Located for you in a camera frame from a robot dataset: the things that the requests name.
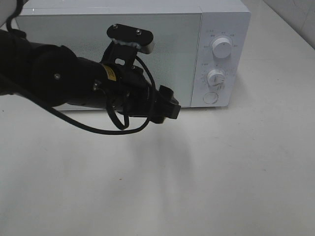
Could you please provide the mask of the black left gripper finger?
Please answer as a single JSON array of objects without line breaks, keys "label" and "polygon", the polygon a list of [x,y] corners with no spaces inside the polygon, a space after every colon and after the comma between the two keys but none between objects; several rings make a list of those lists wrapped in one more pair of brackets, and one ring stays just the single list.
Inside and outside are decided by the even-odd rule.
[{"label": "black left gripper finger", "polygon": [[165,101],[179,105],[178,100],[174,97],[174,91],[172,89],[161,85],[158,91]]},{"label": "black left gripper finger", "polygon": [[170,119],[177,119],[181,106],[179,104],[167,102],[164,107],[164,116]]}]

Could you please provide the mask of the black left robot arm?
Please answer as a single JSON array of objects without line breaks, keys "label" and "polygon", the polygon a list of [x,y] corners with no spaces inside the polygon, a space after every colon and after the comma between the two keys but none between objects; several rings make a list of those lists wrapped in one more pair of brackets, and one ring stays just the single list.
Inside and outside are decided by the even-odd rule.
[{"label": "black left robot arm", "polygon": [[120,129],[130,117],[162,123],[180,111],[173,91],[147,81],[138,60],[138,48],[111,42],[101,61],[76,56],[66,46],[33,43],[5,30],[0,32],[0,72],[7,79],[44,101],[105,109]]}]

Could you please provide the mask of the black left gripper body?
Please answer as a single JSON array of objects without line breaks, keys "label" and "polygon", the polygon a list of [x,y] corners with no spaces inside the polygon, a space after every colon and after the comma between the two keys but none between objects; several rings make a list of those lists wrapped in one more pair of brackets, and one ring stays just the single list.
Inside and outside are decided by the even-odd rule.
[{"label": "black left gripper body", "polygon": [[147,118],[161,124],[167,118],[167,87],[156,89],[146,66],[132,66],[123,71],[118,80],[118,90],[108,91],[108,115],[114,124],[121,124],[116,113],[130,117]]}]

